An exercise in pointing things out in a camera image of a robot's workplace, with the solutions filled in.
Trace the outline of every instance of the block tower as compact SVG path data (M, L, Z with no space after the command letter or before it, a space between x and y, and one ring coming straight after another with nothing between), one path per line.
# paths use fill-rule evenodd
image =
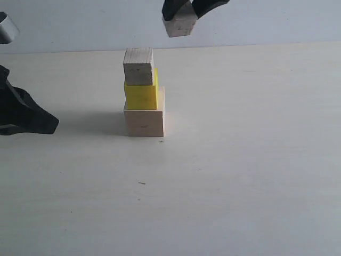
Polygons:
M152 48L127 49L123 61L129 136L164 137L165 89L159 86Z

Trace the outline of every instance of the large wooden block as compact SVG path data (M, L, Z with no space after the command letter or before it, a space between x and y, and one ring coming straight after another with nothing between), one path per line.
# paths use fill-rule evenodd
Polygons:
M129 136L163 137L165 135L165 89L159 88L159 107L156 110L129 110L124 116Z
M123 67L127 85L152 85L154 78L153 49L127 49Z
M163 19L169 37L188 36L191 34L198 17L190 1L181 7L170 21Z
M157 68L154 71L153 85L127 85L124 84L124 92L126 94L127 109L157 109L158 108L158 92L159 78Z

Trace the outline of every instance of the yellow plastic block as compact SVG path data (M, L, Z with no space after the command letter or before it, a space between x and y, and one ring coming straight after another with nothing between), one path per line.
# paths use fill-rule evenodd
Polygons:
M148 110L158 109L159 79L158 69L154 71L153 85L127 85L124 83L126 94L126 109Z

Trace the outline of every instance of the light wood block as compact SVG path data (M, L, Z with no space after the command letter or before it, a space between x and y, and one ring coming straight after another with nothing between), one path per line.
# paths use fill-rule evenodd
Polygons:
M127 85L124 84L126 94L126 108L132 110L158 108L159 78L157 68L154 71L153 85Z
M163 19L169 37L188 36L191 34L198 17L188 1L170 21Z
M152 85L154 78L153 49L127 49L123 67L127 85Z
M156 110L129 110L124 116L129 136L164 137L165 135L165 88L159 88L159 107Z

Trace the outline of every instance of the white table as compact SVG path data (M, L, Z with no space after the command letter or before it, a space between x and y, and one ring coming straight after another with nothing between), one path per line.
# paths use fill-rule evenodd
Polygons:
M341 255L341 42L155 50L163 139L123 56L0 55L60 119L0 137L1 255Z

